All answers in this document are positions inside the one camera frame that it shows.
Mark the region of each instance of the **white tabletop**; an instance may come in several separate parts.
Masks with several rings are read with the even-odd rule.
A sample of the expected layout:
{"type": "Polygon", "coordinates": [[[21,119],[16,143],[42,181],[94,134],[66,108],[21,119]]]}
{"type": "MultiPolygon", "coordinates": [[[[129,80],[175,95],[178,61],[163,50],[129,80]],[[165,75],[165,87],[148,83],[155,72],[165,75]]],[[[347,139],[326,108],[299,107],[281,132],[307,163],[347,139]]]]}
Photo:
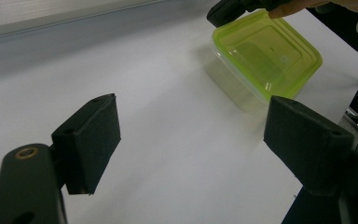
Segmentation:
{"type": "MultiPolygon", "coordinates": [[[[262,141],[267,107],[238,109],[206,72],[214,1],[172,0],[0,38],[0,162],[51,144],[79,107],[115,93],[122,140],[69,223],[281,223],[300,183],[262,141]]],[[[307,11],[286,19],[324,64],[297,100],[334,122],[358,53],[307,11]]]]}

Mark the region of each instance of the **plastic food container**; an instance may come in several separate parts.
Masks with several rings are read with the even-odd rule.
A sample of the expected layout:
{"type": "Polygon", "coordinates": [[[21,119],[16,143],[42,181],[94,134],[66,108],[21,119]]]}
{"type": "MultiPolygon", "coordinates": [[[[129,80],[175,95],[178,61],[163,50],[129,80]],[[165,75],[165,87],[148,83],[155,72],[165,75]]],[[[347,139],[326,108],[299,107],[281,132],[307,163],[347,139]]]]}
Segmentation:
{"type": "Polygon", "coordinates": [[[230,71],[213,79],[237,105],[249,91],[264,103],[271,95],[294,98],[322,65],[316,48],[264,9],[215,29],[213,50],[230,71]]]}

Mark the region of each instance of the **metal bolt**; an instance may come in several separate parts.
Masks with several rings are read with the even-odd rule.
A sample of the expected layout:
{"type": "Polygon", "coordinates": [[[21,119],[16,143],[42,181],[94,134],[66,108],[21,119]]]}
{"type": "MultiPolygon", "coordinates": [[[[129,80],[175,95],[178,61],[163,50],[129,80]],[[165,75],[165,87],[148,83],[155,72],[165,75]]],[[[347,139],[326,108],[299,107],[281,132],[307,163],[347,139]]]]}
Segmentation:
{"type": "Polygon", "coordinates": [[[26,160],[32,158],[37,152],[39,152],[37,147],[26,147],[18,151],[15,157],[17,160],[26,160]]]}

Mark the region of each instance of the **container lid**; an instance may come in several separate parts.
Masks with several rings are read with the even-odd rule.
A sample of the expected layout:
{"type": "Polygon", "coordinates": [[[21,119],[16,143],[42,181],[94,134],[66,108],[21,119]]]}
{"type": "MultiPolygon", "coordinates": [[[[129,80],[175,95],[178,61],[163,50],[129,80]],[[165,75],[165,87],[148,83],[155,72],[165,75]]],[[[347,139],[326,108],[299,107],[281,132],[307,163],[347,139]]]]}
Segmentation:
{"type": "Polygon", "coordinates": [[[322,65],[322,56],[284,19],[266,10],[242,17],[213,32],[215,52],[259,99],[293,98],[322,65]]]}

